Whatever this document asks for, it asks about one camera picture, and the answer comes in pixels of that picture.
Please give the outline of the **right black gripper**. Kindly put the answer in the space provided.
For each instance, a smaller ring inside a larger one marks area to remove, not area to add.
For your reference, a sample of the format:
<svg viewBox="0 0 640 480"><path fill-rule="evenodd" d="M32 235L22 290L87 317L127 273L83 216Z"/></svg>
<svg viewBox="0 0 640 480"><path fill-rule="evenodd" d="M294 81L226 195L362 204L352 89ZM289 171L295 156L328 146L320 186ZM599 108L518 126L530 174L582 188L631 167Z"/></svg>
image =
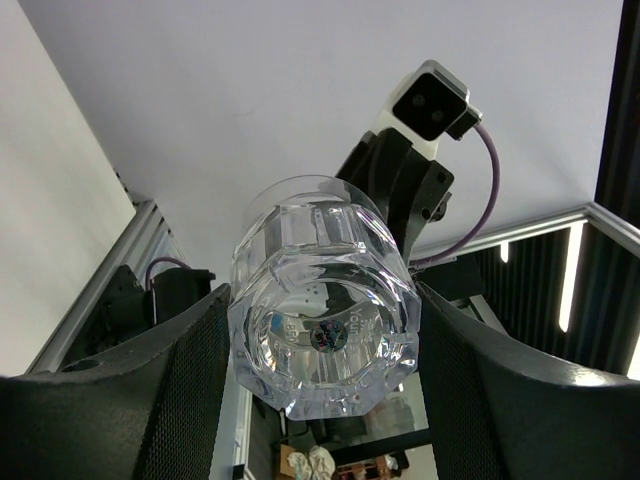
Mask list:
<svg viewBox="0 0 640 480"><path fill-rule="evenodd" d="M444 215L454 181L449 170L392 127L366 133L337 177L373 201L405 260L424 227Z"/></svg>

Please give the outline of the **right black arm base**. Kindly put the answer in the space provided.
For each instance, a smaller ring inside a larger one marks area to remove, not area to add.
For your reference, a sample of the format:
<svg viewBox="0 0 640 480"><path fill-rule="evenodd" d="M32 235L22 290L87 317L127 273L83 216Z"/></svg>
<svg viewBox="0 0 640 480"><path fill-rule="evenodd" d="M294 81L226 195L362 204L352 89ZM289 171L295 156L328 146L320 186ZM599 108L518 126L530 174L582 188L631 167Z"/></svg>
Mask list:
<svg viewBox="0 0 640 480"><path fill-rule="evenodd" d="M142 282L120 267L91 313L87 351L102 352L172 319L208 295L215 279L169 256L151 260Z"/></svg>

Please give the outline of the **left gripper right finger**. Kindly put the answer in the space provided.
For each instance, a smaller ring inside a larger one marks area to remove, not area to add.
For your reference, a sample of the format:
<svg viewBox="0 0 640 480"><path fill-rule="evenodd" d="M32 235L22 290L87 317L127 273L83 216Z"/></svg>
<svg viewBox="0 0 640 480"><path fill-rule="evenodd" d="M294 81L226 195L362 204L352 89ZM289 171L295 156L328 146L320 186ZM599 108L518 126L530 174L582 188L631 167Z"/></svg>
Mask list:
<svg viewBox="0 0 640 480"><path fill-rule="evenodd" d="M638 478L638 381L536 350L418 289L439 478Z"/></svg>

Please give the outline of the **right aluminium frame post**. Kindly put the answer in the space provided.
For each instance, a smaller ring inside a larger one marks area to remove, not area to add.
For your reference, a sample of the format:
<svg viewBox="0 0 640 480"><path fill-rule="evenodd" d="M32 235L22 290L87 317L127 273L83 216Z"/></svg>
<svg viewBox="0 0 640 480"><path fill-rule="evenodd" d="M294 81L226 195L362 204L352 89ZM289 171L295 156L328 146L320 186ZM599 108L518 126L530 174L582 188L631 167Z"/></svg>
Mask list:
<svg viewBox="0 0 640 480"><path fill-rule="evenodd" d="M636 257L639 256L639 229L603 206L591 202L551 216L480 233L454 253L446 254L440 259L434 259L436 253L440 250L438 245L416 247L413 250L410 265L415 268L423 268L424 266L446 261L449 258L456 258L457 256L464 256L496 247L504 242L516 242L559 231L576 223L589 223L625 250Z"/></svg>

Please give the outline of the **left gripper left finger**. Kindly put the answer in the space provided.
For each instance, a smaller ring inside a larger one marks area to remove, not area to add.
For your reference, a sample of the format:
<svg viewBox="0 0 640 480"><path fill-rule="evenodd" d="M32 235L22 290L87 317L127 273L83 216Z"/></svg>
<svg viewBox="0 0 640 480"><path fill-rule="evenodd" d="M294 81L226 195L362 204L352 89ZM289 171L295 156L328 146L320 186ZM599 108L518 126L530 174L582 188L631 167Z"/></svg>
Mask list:
<svg viewBox="0 0 640 480"><path fill-rule="evenodd" d="M230 288L60 372L1 380L4 479L206 479Z"/></svg>

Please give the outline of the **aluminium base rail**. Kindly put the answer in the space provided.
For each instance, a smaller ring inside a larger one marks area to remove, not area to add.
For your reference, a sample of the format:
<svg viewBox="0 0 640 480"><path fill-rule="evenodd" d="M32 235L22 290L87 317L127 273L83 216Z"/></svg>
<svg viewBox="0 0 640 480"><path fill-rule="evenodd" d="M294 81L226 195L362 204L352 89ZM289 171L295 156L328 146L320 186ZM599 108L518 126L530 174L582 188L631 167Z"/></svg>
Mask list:
<svg viewBox="0 0 640 480"><path fill-rule="evenodd" d="M88 329L122 266L131 270L134 282L143 284L151 260L177 252L171 228L157 204L152 200L139 204L133 219L26 372L57 371L66 365L68 352Z"/></svg>

